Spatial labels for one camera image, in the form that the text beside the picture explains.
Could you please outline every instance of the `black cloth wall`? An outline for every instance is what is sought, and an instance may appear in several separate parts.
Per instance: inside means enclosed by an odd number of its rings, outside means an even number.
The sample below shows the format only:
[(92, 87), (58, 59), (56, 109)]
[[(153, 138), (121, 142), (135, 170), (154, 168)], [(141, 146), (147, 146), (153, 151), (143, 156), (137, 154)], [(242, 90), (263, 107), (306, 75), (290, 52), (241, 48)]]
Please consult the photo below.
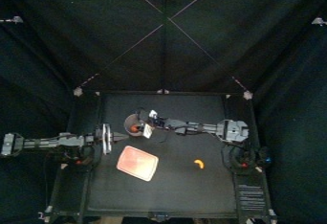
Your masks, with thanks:
[(261, 138), (273, 149), (273, 203), (285, 223), (327, 222), (327, 28), (303, 30), (257, 104)]
[[(150, 1), (166, 16), (193, 2)], [(277, 213), (285, 223), (326, 223), (327, 27), (311, 25), (327, 18), (325, 3), (195, 2), (175, 22), (215, 62), (145, 0), (0, 0), (0, 19), (24, 20), (0, 23), (0, 136), (64, 131), (74, 89), (99, 72), (86, 88), (241, 92), (235, 75), (254, 91), (261, 140), (273, 148)], [(39, 223), (44, 165), (50, 191), (55, 173), (43, 155), (0, 161), (0, 223)]]
[[(8, 0), (0, 0), (0, 8), (4, 18), (16, 15)], [(72, 96), (35, 32), (19, 24), (2, 24), (0, 145), (10, 132), (47, 138), (66, 131)], [(46, 208), (55, 170), (44, 155), (0, 160), (0, 223), (43, 223), (38, 212)]]

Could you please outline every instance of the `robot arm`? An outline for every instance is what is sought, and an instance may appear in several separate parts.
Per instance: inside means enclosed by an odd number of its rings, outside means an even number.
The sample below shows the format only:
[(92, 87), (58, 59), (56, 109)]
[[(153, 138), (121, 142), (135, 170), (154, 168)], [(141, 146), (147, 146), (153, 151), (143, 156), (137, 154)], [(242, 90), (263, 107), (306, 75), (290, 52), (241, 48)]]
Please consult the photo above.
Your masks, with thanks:
[(94, 165), (101, 161), (102, 154), (110, 153), (111, 144), (125, 139), (127, 136), (110, 132), (107, 123), (94, 133), (80, 136), (66, 132), (52, 138), (24, 139), (18, 133), (10, 133), (4, 137), (0, 157), (46, 151), (54, 153), (62, 163)]
[(150, 113), (141, 110), (126, 120), (126, 129), (133, 136), (150, 138), (155, 128), (175, 131), (178, 135), (209, 133), (227, 144), (242, 143), (250, 135), (243, 121), (225, 120), (218, 124), (183, 122), (159, 117), (154, 110)]

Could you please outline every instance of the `small object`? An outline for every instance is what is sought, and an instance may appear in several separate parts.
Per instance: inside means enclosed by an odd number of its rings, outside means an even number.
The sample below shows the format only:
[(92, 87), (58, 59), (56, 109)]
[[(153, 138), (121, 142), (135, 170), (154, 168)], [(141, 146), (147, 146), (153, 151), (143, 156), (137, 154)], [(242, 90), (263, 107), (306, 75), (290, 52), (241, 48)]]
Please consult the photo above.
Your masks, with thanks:
[(255, 167), (255, 169), (258, 170), (259, 173), (262, 173), (262, 168), (261, 167)]
[(317, 19), (313, 21), (313, 24), (323, 26), (327, 24), (327, 22), (322, 19), (322, 17), (317, 17)]
[(249, 90), (245, 92), (243, 98), (245, 98), (246, 100), (251, 100), (251, 99), (253, 99), (253, 93), (251, 93)]
[(131, 132), (133, 132), (133, 133), (138, 133), (138, 132), (139, 132), (139, 126), (138, 126), (138, 124), (134, 124), (134, 125), (131, 126)]
[(64, 169), (68, 166), (68, 164), (62, 164), (60, 169)]
[(195, 162), (197, 164), (199, 164), (199, 168), (201, 168), (201, 169), (205, 168), (205, 163), (202, 162), (202, 160), (197, 159), (197, 160), (194, 160), (194, 162)]
[(75, 89), (75, 96), (76, 97), (80, 97), (82, 95), (83, 95), (83, 90), (82, 90), (80, 87), (76, 87), (76, 89)]
[(242, 163), (242, 168), (247, 168), (250, 165), (245, 162)]
[(126, 146), (118, 161), (118, 169), (143, 181), (151, 181), (159, 158), (141, 149)]

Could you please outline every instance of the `metal frame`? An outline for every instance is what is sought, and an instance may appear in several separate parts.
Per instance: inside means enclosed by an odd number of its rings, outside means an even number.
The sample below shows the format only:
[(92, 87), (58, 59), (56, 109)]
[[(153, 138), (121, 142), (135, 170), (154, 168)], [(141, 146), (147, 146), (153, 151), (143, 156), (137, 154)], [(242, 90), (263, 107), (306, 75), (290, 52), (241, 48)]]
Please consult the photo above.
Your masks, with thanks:
[[(114, 93), (119, 93), (119, 94), (142, 94), (142, 95), (154, 95), (157, 93), (142, 93), (142, 92), (114, 92)], [(174, 93), (171, 95), (219, 95), (217, 93)], [(243, 99), (243, 94), (237, 94), (238, 99)], [(219, 97), (223, 99), (223, 107), (225, 107), (225, 116), (227, 118), (233, 118), (233, 110), (234, 108), (231, 107), (233, 105), (229, 103), (229, 99), (225, 98), (225, 94), (222, 96), (222, 94), (219, 95)], [(243, 104), (247, 105), (247, 108), (250, 109), (250, 111), (247, 111), (247, 115), (250, 116), (249, 121), (251, 121), (251, 130), (253, 130), (253, 146), (259, 146), (259, 140), (258, 140), (258, 132), (257, 132), (257, 125), (255, 125), (255, 117), (254, 117), (254, 111), (253, 111), (253, 102), (251, 101), (243, 101)], [(99, 118), (99, 122), (102, 121), (102, 112), (103, 112), (103, 103), (102, 103), (102, 97), (99, 97), (99, 104), (98, 104), (98, 118)], [(83, 223), (83, 219), (86, 216), (102, 216), (102, 215), (111, 215), (111, 216), (118, 216), (118, 215), (125, 215), (125, 216), (135, 216), (135, 217), (145, 217), (145, 213), (126, 213), (126, 212), (113, 212), (113, 213), (107, 213), (107, 212), (94, 212), (94, 211), (88, 211), (87, 210), (87, 205), (88, 205), (88, 195), (90, 195), (90, 188), (91, 188), (91, 179), (92, 179), (92, 170), (86, 172), (86, 178), (83, 181), (83, 187), (82, 187), (82, 197), (80, 197), (80, 205), (79, 205), (79, 209), (75, 210), (74, 212), (66, 212), (64, 210), (59, 210), (56, 207), (56, 199), (60, 197), (59, 196), (59, 189), (62, 186), (62, 177), (63, 177), (63, 170), (59, 169), (59, 173), (58, 173), (58, 178), (56, 178), (56, 182), (55, 182), (55, 187), (54, 187), (54, 193), (51, 196), (51, 206), (54, 209), (52, 212), (52, 217), (51, 217), (51, 222), (54, 223), (55, 220), (58, 219), (59, 216), (71, 216), (75, 220), (76, 223)], [(267, 187), (267, 179), (266, 179), (266, 173), (265, 171), (262, 172), (262, 174), (259, 174), (259, 186), (262, 187), (263, 193), (265, 193), (265, 211), (263, 212), (243, 212), (242, 211), (242, 203), (241, 203), (241, 189), (239, 189), (239, 182), (242, 181), (242, 175), (238, 175), (238, 173), (234, 174), (234, 189), (235, 189), (235, 200), (237, 200), (237, 207), (238, 209), (235, 210), (235, 213), (149, 213), (149, 217), (159, 217), (163, 218), (163, 216), (166, 216), (166, 218), (170, 217), (194, 217), (194, 218), (225, 218), (225, 219), (239, 219), (239, 223), (246, 223), (249, 218), (259, 218), (262, 220), (266, 221), (266, 223), (270, 223), (271, 221), (271, 216), (270, 216), (270, 210), (271, 210), (271, 199), (270, 199), (270, 192), (269, 192), (269, 187)]]

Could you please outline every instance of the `black table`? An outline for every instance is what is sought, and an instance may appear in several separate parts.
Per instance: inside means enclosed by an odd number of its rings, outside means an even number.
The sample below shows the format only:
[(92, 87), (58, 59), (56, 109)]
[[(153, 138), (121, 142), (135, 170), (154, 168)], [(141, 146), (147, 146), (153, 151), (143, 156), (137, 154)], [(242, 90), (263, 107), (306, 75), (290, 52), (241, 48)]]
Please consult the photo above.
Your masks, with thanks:
[[(70, 132), (94, 131), (98, 123), (110, 123), (115, 132), (127, 134), (125, 120), (143, 107), (157, 110), (162, 117), (186, 122), (215, 124), (225, 119), (242, 120), (250, 126), (253, 146), (258, 146), (253, 104), (239, 95), (219, 94), (125, 94), (101, 96), (87, 93), (76, 98)], [(134, 146), (159, 157), (159, 165), (150, 182), (117, 168), (126, 146)], [(150, 216), (238, 218), (269, 220), (270, 198), (265, 173), (233, 174), (223, 165), (223, 143), (210, 134), (179, 136), (155, 130), (151, 139), (131, 137), (113, 146), (91, 172), (59, 169), (51, 205), (54, 217), (74, 216), (82, 223), (84, 216)], [(205, 169), (194, 163), (205, 162)], [(262, 209), (250, 210), (243, 187), (262, 190)]]

